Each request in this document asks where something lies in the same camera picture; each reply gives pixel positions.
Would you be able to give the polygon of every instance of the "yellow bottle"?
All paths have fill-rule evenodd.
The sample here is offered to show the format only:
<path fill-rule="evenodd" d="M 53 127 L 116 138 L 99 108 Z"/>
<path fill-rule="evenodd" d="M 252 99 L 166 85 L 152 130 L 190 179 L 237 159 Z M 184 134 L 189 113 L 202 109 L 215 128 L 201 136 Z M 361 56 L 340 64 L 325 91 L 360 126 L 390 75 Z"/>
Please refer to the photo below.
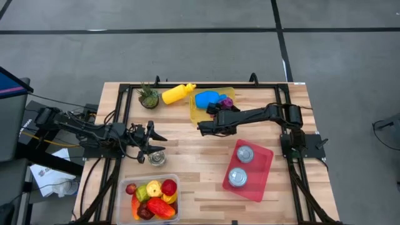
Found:
<path fill-rule="evenodd" d="M 189 93 L 191 93 L 194 88 L 196 88 L 195 84 L 180 84 L 164 93 L 161 94 L 162 100 L 165 104 L 174 103 L 182 98 L 185 98 Z"/>

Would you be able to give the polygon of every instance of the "computer screen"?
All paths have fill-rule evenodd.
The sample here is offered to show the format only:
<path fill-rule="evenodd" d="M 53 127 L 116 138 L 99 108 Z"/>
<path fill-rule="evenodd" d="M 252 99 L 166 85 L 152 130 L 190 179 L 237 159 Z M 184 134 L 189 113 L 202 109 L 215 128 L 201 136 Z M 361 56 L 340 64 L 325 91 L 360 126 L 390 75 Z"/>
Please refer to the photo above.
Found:
<path fill-rule="evenodd" d="M 10 98 L 33 92 L 22 80 L 0 67 L 0 99 Z"/>

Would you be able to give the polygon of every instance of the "wooden tabletop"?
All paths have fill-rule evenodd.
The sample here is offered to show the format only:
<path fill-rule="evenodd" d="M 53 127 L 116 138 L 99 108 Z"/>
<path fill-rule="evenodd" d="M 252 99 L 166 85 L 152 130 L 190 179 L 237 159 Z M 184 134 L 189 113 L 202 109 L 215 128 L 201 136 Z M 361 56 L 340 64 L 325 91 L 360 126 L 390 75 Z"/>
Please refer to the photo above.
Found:
<path fill-rule="evenodd" d="M 97 112 L 97 123 L 114 110 L 118 95 L 119 82 L 106 82 Z M 293 104 L 311 107 L 306 85 L 289 83 L 290 97 Z M 235 105 L 241 110 L 264 107 L 276 101 L 272 89 L 235 89 Z M 124 109 L 126 97 L 122 100 Z M 119 115 L 122 121 L 123 110 Z M 302 109 L 305 133 L 317 131 L 313 111 Z M 231 224 L 237 220 L 239 224 L 296 224 L 296 213 L 290 185 L 286 160 L 282 156 L 279 142 L 281 128 L 274 122 L 256 122 L 240 125 L 237 134 L 228 137 L 200 135 L 189 118 L 189 98 L 156 109 L 145 109 L 138 101 L 135 92 L 129 113 L 129 122 L 145 125 L 149 120 L 155 123 L 155 131 L 168 139 L 168 142 L 152 141 L 151 144 L 166 147 L 167 163 L 163 167 L 154 167 L 146 162 L 125 158 L 122 160 L 119 180 L 136 176 L 156 174 L 176 174 L 181 181 L 181 220 L 179 223 L 222 223 Z M 269 172 L 264 197 L 261 202 L 253 202 L 241 196 L 227 192 L 222 187 L 226 169 L 236 141 L 244 139 L 274 151 L 271 170 Z M 129 147 L 128 154 L 135 156 L 137 150 Z M 96 160 L 90 159 L 84 165 L 81 184 L 86 180 L 88 172 Z M 305 159 L 307 177 L 312 195 L 321 207 L 335 220 L 339 220 L 328 172 L 316 159 Z M 95 167 L 84 193 L 84 209 L 89 207 L 99 191 L 104 159 Z M 111 163 L 110 173 L 114 166 Z M 79 217 L 79 204 L 83 185 L 80 185 L 76 198 L 74 213 Z M 105 219 L 109 194 L 104 198 L 101 219 Z M 306 204 L 301 194 L 304 218 Z M 116 223 L 116 205 L 112 223 Z"/>

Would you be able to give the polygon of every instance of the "metal can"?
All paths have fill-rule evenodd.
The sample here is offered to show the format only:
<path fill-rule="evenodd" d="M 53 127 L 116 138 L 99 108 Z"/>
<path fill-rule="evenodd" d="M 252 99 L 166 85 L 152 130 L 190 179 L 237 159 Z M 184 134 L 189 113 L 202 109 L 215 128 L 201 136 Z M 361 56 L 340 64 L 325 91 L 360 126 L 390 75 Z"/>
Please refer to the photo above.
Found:
<path fill-rule="evenodd" d="M 248 181 L 248 175 L 243 169 L 235 167 L 231 169 L 231 171 L 229 172 L 229 183 L 233 187 L 235 188 L 242 187 L 246 184 L 247 181 Z"/>
<path fill-rule="evenodd" d="M 239 147 L 236 155 L 242 163 L 250 163 L 254 159 L 254 152 L 249 146 Z"/>
<path fill-rule="evenodd" d="M 164 151 L 158 151 L 158 152 L 154 152 L 149 154 L 149 162 L 150 164 L 152 164 L 153 166 L 162 166 L 165 164 L 167 158 L 164 154 Z"/>

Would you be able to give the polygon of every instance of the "red tray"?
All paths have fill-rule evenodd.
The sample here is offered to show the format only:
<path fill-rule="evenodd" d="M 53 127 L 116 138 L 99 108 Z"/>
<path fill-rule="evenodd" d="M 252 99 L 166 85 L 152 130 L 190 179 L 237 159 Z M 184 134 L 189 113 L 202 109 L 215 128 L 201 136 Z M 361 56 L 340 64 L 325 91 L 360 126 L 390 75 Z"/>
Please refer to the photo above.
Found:
<path fill-rule="evenodd" d="M 254 159 L 247 164 L 242 163 L 236 156 L 238 148 L 244 145 L 250 146 L 254 151 Z M 245 140 L 237 140 L 231 163 L 229 163 L 224 182 L 222 183 L 223 188 L 258 203 L 261 202 L 261 200 L 263 200 L 265 185 L 267 184 L 273 157 L 274 152 L 265 147 L 252 144 Z M 244 169 L 247 174 L 247 183 L 243 187 L 232 187 L 228 181 L 230 170 L 236 167 Z"/>

